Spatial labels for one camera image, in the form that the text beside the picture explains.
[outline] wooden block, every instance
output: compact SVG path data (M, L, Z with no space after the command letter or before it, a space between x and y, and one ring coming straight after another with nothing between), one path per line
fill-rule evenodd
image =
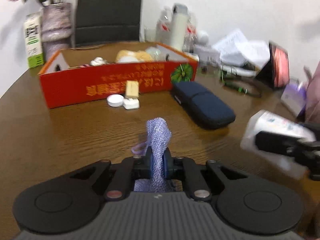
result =
M125 97L136 99L139 97L139 82L127 80L127 86L125 88Z

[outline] gray textured vase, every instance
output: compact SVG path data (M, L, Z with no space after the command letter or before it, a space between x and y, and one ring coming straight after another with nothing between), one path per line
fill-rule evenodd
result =
M46 60L57 50L70 47L70 14L70 3L54 3L43 8L41 39Z

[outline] milk carton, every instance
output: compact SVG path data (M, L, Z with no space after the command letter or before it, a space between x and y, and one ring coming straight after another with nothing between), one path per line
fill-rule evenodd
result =
M40 35L40 15L36 13L28 15L23 27L29 68L44 64Z

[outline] yellow stuffed toy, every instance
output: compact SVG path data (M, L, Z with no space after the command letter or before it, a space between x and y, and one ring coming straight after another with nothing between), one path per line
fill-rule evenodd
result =
M121 50L116 57L116 63L150 62L153 61L151 55L143 50L137 52Z

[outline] table surface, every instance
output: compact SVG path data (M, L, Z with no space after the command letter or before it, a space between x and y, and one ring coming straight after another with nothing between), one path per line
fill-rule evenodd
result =
M280 94L265 89L262 98L252 98L222 87L212 76L197 75L236 113L226 128L198 127L169 92L142 94L140 109L111 108L105 100L47 109L37 73L26 71L0 99L0 239L14 237L19 228L12 215L14 198L25 188L78 169L99 159L119 163L132 155L131 147L145 141L146 121L166 120L172 132L169 148L173 156L188 156L197 163L208 159L243 169L296 190L305 203L299 225L310 223L320 201L320 184L305 176L297 181L281 173L266 160L240 148L251 116L261 109L294 120L280 103Z

